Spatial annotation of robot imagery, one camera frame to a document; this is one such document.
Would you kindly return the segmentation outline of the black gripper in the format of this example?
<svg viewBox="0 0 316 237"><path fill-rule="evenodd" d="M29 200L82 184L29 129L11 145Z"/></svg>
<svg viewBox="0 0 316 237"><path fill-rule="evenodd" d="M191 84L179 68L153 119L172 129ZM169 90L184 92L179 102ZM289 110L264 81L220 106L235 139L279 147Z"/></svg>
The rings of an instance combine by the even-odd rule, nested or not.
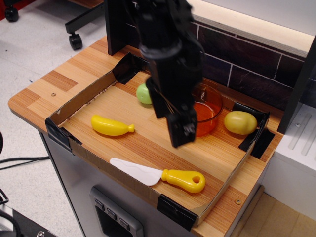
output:
<svg viewBox="0 0 316 237"><path fill-rule="evenodd" d="M184 37L170 47L140 49L152 75L146 87L156 117L167 119L172 146L195 141L198 122L192 90L202 79L202 46L195 37Z"/></svg>

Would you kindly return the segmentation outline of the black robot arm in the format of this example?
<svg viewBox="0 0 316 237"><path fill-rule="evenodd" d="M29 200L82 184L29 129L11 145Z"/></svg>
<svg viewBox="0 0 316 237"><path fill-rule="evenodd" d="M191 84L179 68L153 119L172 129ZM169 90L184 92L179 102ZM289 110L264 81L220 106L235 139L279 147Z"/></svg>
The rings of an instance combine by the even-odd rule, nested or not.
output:
<svg viewBox="0 0 316 237"><path fill-rule="evenodd" d="M157 118L166 118L173 147L196 138L192 91L202 81L204 50L190 31L192 6L185 0L125 0L149 63L146 81Z"/></svg>

